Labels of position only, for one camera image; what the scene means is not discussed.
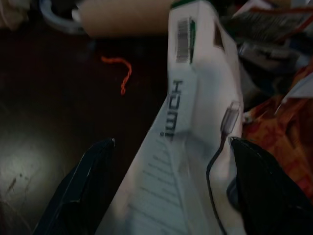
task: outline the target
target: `clutter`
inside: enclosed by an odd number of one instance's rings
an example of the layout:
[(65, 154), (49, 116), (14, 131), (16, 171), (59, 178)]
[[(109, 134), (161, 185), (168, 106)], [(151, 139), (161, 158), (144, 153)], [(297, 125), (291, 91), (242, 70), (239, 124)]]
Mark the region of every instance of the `clutter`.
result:
[(102, 56), (101, 57), (101, 60), (104, 62), (104, 63), (108, 63), (108, 64), (113, 64), (113, 63), (123, 63), (127, 66), (128, 68), (128, 74), (127, 76), (123, 79), (123, 82), (122, 82), (122, 85), (121, 85), (121, 95), (125, 95), (125, 92), (126, 92), (126, 89), (125, 89), (125, 86), (126, 86), (126, 83), (128, 81), (128, 79), (130, 78), (130, 76), (132, 75), (132, 65), (126, 61), (125, 59), (123, 58), (107, 58), (107, 57), (104, 57)]
[[(312, 72), (311, 61), (297, 73), (292, 87), (311, 82)], [(278, 109), (282, 100), (275, 96), (250, 110), (252, 122), (244, 126), (243, 136), (270, 152), (313, 202), (313, 99), (287, 99)]]
[(242, 14), (251, 8), (272, 9), (273, 5), (268, 1), (263, 0), (248, 0), (232, 17)]
[(310, 61), (309, 56), (287, 47), (251, 42), (244, 42), (238, 49), (238, 54), (241, 58), (277, 75), (295, 74)]
[(273, 10), (252, 8), (225, 20), (223, 24), (236, 40), (275, 43), (300, 32), (311, 35), (312, 21), (313, 9), (309, 7)]
[[(220, 231), (206, 167), (219, 148), (220, 125), (233, 101), (239, 104), (239, 117), (231, 135), (241, 135), (237, 49), (209, 2), (183, 3), (170, 12), (167, 99), (96, 235)], [(242, 235), (242, 219), (225, 193), (235, 175), (226, 142), (210, 172), (210, 183), (223, 226)]]

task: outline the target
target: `barcode sticker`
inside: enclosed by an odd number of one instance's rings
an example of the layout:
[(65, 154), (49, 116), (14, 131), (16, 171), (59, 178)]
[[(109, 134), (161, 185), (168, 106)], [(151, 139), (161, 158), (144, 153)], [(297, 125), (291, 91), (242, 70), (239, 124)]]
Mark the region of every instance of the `barcode sticker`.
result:
[(189, 61), (189, 20), (184, 19), (178, 22), (177, 28), (177, 63)]

